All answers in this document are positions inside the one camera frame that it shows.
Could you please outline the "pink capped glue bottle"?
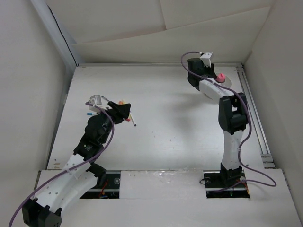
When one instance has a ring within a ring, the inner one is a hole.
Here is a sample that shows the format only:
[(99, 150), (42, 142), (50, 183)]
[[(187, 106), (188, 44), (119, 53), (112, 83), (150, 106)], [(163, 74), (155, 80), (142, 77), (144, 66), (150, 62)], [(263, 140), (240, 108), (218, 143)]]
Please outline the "pink capped glue bottle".
[(223, 73), (218, 73), (215, 81), (218, 83), (224, 83), (226, 81), (226, 75)]

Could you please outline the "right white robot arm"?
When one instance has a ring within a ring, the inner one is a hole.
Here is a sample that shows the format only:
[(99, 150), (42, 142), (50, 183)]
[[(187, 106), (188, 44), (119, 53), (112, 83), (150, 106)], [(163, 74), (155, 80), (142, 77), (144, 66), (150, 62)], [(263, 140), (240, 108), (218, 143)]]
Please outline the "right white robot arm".
[(216, 189), (230, 187), (243, 176), (238, 152), (243, 132), (248, 124), (247, 114), (233, 92), (214, 85), (215, 83), (222, 85), (226, 81), (226, 76), (223, 73), (216, 74), (213, 64), (206, 65), (199, 58), (191, 58), (187, 64), (191, 72), (211, 80), (209, 82), (191, 73), (187, 78), (193, 87), (219, 105), (218, 122), (224, 135), (220, 172), (205, 172), (205, 185), (207, 188)]

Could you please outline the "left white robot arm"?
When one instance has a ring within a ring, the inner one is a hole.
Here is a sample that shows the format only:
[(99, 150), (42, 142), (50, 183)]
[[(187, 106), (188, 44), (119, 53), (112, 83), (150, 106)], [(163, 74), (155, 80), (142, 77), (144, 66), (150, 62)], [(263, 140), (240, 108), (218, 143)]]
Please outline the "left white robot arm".
[(110, 144), (115, 125), (129, 117), (131, 104), (110, 101), (108, 109), (86, 104), (97, 114), (88, 119), (73, 154), (61, 172), (38, 187), (21, 206), (23, 221), (29, 227), (60, 226), (64, 211), (89, 189), (106, 182), (106, 169), (95, 161)]

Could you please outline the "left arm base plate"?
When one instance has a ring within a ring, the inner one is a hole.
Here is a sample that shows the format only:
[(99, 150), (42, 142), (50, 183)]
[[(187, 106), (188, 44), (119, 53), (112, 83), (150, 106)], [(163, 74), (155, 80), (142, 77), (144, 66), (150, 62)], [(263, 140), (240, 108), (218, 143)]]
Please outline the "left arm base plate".
[(119, 199), (121, 172), (109, 171), (102, 186), (95, 186), (81, 196), (81, 199)]

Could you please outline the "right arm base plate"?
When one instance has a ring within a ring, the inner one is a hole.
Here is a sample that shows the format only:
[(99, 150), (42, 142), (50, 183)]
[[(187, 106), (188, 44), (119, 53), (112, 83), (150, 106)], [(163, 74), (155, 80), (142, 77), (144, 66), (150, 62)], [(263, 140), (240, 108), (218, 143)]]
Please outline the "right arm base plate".
[(220, 171), (204, 171), (201, 184), (205, 185), (205, 193), (208, 199), (231, 199), (231, 198), (250, 198), (246, 183), (240, 183), (245, 180), (245, 174), (242, 171), (239, 176), (231, 180), (224, 180)]

